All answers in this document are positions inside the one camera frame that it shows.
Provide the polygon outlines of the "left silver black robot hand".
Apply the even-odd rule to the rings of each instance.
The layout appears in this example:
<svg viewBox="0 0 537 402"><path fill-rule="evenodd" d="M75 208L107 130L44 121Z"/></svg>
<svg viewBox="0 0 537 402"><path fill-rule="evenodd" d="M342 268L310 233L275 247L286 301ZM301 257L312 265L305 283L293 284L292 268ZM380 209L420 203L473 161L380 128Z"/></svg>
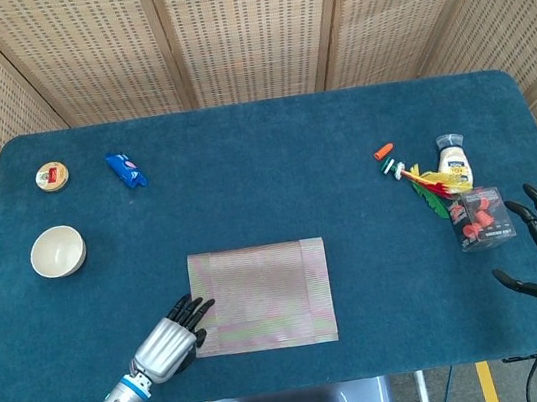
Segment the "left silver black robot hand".
<svg viewBox="0 0 537 402"><path fill-rule="evenodd" d="M130 374L144 375L157 385L185 370L207 338L206 329L199 328L199 323L214 303L213 298L194 299L191 295L180 298L136 350L129 366Z"/></svg>

